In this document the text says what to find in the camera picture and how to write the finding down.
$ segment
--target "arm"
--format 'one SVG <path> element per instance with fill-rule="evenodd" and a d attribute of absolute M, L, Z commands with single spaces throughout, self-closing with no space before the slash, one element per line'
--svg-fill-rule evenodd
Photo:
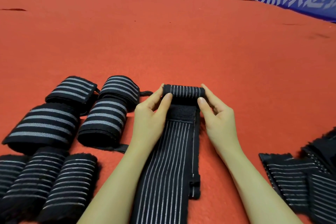
<path fill-rule="evenodd" d="M 91 201 L 78 224 L 128 223 L 138 180 L 145 162 L 162 134 L 172 94 L 162 99 L 162 86 L 137 105 L 130 145 L 113 173 Z"/>
<path fill-rule="evenodd" d="M 300 219 L 256 170 L 243 153 L 237 138 L 233 109 L 205 85 L 206 97 L 198 99 L 207 133 L 228 167 L 252 224 L 300 224 Z"/>

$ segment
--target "orange-red surface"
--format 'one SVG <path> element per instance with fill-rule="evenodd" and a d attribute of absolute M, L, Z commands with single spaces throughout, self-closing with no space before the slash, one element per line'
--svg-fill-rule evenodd
<path fill-rule="evenodd" d="M 246 0 L 0 0 L 10 8 L 27 11 L 0 10 L 0 138 L 69 75 L 101 87 L 123 74 L 141 90 L 205 83 L 235 110 L 242 148 L 265 178 L 258 153 L 297 154 L 336 124 L 335 24 Z M 201 129 L 202 195 L 188 222 L 248 223 Z M 97 189 L 123 156 L 75 141 L 77 152 L 102 163 Z"/>

